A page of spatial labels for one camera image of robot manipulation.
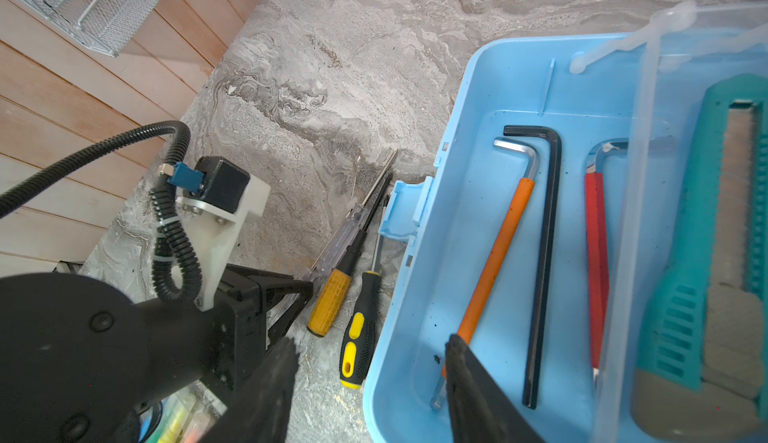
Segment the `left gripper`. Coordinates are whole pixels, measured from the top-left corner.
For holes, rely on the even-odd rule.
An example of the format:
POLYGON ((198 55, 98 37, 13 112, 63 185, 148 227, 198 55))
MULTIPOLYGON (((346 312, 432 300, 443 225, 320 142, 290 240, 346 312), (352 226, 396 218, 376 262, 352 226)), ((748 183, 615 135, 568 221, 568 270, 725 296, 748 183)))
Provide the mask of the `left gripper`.
POLYGON ((212 309, 158 298, 137 305, 148 329, 143 395, 171 395, 199 380, 237 395, 313 296, 313 283, 229 264, 212 309))

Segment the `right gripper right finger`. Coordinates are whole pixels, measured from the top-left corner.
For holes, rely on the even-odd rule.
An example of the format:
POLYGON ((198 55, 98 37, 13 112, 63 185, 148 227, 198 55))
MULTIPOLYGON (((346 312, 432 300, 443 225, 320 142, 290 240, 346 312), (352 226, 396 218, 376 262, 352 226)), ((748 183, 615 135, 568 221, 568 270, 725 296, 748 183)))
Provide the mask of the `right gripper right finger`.
POLYGON ((543 442, 456 334, 446 344, 446 370, 455 442, 543 442))

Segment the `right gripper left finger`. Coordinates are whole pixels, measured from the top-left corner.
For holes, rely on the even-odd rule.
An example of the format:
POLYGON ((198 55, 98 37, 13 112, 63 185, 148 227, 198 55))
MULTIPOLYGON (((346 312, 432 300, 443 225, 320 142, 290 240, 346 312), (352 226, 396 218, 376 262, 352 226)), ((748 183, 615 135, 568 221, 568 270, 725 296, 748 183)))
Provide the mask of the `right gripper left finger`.
POLYGON ((201 442, 285 442, 299 352, 291 338, 281 339, 201 442))

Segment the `black hex key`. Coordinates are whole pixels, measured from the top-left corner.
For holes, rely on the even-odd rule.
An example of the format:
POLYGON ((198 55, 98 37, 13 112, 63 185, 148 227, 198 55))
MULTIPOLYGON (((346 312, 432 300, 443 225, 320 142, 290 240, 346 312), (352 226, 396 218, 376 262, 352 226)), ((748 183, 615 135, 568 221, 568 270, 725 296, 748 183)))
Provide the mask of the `black hex key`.
POLYGON ((542 126, 507 125, 504 127, 504 135, 538 138, 545 140, 549 145, 545 203, 526 359, 525 381, 522 393, 522 404, 529 409, 535 410, 538 404, 547 302, 555 245, 556 218, 562 164, 562 140, 555 130, 542 126))

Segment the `black yellow stubby screwdriver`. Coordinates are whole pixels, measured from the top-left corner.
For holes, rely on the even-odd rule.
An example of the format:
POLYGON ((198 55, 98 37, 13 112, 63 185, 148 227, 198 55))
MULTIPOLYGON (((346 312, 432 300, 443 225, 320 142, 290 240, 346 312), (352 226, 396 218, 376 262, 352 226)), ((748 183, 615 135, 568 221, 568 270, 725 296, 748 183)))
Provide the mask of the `black yellow stubby screwdriver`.
POLYGON ((375 352, 382 244, 383 237, 378 234, 371 269, 362 274, 361 290, 342 340, 340 381, 343 386, 352 389, 362 386, 375 352))

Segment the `small yellow screwdriver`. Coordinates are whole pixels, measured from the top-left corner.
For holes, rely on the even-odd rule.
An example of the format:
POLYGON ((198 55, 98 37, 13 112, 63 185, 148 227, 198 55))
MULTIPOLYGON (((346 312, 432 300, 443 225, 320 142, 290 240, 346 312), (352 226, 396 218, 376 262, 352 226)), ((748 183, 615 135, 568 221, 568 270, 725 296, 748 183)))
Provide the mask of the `small yellow screwdriver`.
POLYGON ((393 172, 390 170, 383 181, 384 186, 375 193, 373 200, 369 202, 370 214, 364 219, 361 228, 346 248, 339 263, 325 279, 307 324, 307 329, 311 334, 318 337, 326 336, 336 321, 351 285, 353 270, 362 253, 372 218, 386 194, 392 177, 393 172))

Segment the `blue plastic tool box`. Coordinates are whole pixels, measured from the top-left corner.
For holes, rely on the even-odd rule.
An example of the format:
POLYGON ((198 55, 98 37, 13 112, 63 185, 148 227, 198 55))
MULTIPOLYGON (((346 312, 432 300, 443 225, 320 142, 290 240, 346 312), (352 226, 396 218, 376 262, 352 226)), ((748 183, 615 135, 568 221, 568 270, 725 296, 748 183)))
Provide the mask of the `blue plastic tool box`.
MULTIPOLYGON (((508 137, 538 150, 535 187, 470 349, 543 442, 668 442, 631 415, 646 307, 669 263, 689 150, 706 91, 750 73, 767 81, 765 3, 657 12, 625 34, 502 39, 470 59, 435 161, 420 184, 398 182, 380 232, 406 243, 394 296, 365 383, 376 442, 453 442, 446 344, 456 334, 527 166, 497 149, 508 137), (549 145, 505 136, 542 126, 562 140, 554 254, 538 404, 522 404, 549 145), (627 138, 604 163, 610 294, 593 381, 584 177, 589 151, 627 138)), ((726 217, 714 277, 742 280, 750 207, 747 108, 728 115, 722 156, 726 217)))

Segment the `teal handled tool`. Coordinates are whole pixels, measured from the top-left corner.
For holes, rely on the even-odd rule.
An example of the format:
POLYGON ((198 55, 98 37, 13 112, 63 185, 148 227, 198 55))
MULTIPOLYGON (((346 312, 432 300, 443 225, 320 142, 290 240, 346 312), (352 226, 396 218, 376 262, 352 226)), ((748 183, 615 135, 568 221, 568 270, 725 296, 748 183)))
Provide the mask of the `teal handled tool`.
POLYGON ((734 442, 767 426, 767 81, 750 73, 705 93, 669 263, 640 331, 631 415, 668 442, 734 442), (722 156, 732 108, 752 110, 742 280, 714 277, 722 156))

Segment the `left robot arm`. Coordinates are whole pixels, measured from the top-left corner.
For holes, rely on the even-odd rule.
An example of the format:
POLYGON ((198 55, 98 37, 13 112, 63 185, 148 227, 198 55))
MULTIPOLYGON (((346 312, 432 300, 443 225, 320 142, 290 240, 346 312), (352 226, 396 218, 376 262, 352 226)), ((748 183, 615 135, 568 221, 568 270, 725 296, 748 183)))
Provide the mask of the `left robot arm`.
POLYGON ((10 215, 80 168, 157 136, 169 146, 149 195, 156 218, 152 299, 136 303, 81 274, 1 281, 1 438, 137 442, 140 417, 203 383, 225 406, 207 442, 286 439, 299 354, 289 327, 309 281, 230 263, 269 186, 222 157, 184 158, 189 128, 164 121, 93 144, 5 192, 10 215))

